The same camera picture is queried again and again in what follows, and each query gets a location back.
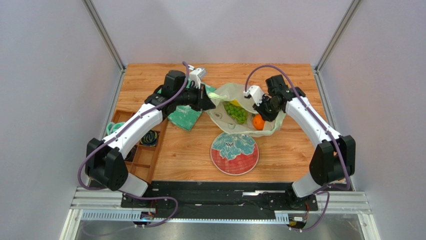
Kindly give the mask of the orange fake orange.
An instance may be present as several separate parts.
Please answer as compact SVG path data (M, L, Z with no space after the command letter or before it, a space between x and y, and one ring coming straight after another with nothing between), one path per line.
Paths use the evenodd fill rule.
M252 125L258 131L262 131L265 127L265 121L260 114L257 114L252 119Z

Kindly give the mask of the translucent avocado print plastic bag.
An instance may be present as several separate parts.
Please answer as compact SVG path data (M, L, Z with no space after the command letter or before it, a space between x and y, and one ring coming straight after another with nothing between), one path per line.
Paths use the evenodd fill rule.
M286 116L283 112L272 122L266 121L262 129L255 128L253 119L258 112L253 108L254 101L244 98L244 87L243 84L226 83L208 93L208 97L215 104L214 109L206 111L211 120L227 134L263 137L279 131Z

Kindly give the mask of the yellow fake banana bunch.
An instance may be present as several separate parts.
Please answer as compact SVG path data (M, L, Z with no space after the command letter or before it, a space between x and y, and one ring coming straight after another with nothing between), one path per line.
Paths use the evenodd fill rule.
M240 103L239 103L236 99L231 100L231 101L229 101L228 103L229 103L230 105L234 106L234 107L242 108L242 106L240 105Z

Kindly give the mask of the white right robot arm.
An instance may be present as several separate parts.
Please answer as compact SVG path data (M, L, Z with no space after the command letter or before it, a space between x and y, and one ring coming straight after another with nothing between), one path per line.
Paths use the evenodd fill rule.
M246 86L243 94L253 99L253 108L264 121L277 119L279 113L293 118L314 147L309 172L292 183L290 192L296 198L304 198L343 179L347 183L345 190L350 189L356 161L354 138L333 129L312 107L304 92L292 83L285 84L285 79L283 75L272 76L265 81L267 93L253 85Z

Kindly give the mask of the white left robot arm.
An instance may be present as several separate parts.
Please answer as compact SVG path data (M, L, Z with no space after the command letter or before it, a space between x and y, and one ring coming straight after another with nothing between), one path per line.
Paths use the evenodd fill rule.
M103 188L142 197L148 189L148 183L129 172L125 157L178 106L189 106L198 112L216 107L208 97L205 85L201 83L206 74L203 67L192 66L187 72L169 71L163 84L154 90L128 121L102 140L93 138L89 141L80 170Z

